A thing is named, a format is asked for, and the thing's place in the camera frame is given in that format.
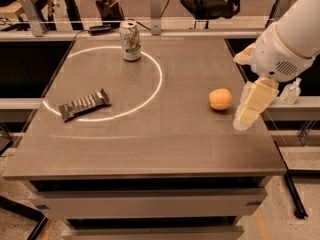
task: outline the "white robotic arm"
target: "white robotic arm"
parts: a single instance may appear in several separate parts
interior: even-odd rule
[[[320,54],[320,0],[298,0],[244,51],[234,57],[259,75],[247,82],[234,127],[246,130],[277,97],[278,83],[293,80],[312,66]]]

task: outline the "table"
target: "table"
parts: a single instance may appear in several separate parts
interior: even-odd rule
[[[224,39],[146,36],[136,62],[119,45],[75,42],[3,177],[65,239],[238,238],[286,168],[261,118],[233,129],[244,81]],[[59,105],[101,88],[111,107],[63,122]],[[217,88],[233,95],[226,111],[209,106]]]

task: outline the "floor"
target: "floor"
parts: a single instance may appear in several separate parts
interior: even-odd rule
[[[123,0],[123,6],[126,7],[128,14],[130,6],[127,6]],[[260,20],[259,24],[263,24],[265,17],[269,15],[269,8],[271,9],[274,0],[244,0],[243,11],[240,20],[243,24],[248,24],[243,19],[246,17],[257,17]],[[127,3],[137,2],[136,0],[128,0]],[[85,0],[77,0],[78,6],[81,10],[81,4],[85,7]],[[170,4],[172,8],[179,8],[178,2]],[[176,12],[168,7],[165,16],[175,16]],[[83,18],[90,18],[90,10],[87,12],[82,10]],[[147,9],[141,10],[141,14],[137,17],[147,17]],[[185,27],[188,28],[191,24],[188,22]],[[279,132],[270,132],[271,135],[279,135]],[[283,132],[280,135],[295,136],[296,131]],[[318,131],[312,131],[311,136],[320,140]],[[301,146],[299,142],[286,141],[286,137],[280,136],[283,141],[283,146],[280,148],[282,155],[288,163],[290,168],[320,168],[320,143],[315,141],[312,146]],[[14,155],[15,149],[8,149],[2,156],[0,156],[0,175],[6,168],[10,158]],[[253,216],[245,216],[239,221],[239,225],[244,227],[244,234],[239,240],[317,240],[320,235],[320,179],[295,179],[297,190],[303,201],[308,217],[305,219],[297,219],[294,216],[294,204],[290,193],[287,189],[283,177],[274,177],[267,185],[268,197],[263,204],[253,214]],[[0,196],[4,196],[20,202],[22,204],[32,207],[28,201],[29,191],[20,182],[8,182],[0,177]],[[35,226],[35,222],[23,217],[14,215],[0,209],[0,240],[25,240]],[[47,227],[42,231],[39,240],[62,240],[60,233],[66,230],[67,227],[61,221],[49,221]]]

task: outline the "white bottle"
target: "white bottle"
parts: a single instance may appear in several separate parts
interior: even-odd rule
[[[288,105],[292,105],[296,102],[298,99],[301,89],[299,87],[301,82],[301,78],[296,78],[296,81],[294,81],[292,84],[287,84],[282,93],[280,94],[280,100]]]

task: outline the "soda can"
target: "soda can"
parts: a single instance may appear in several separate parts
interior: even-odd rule
[[[140,59],[140,36],[137,23],[134,20],[126,20],[121,22],[120,39],[123,58],[127,61],[135,61]]]

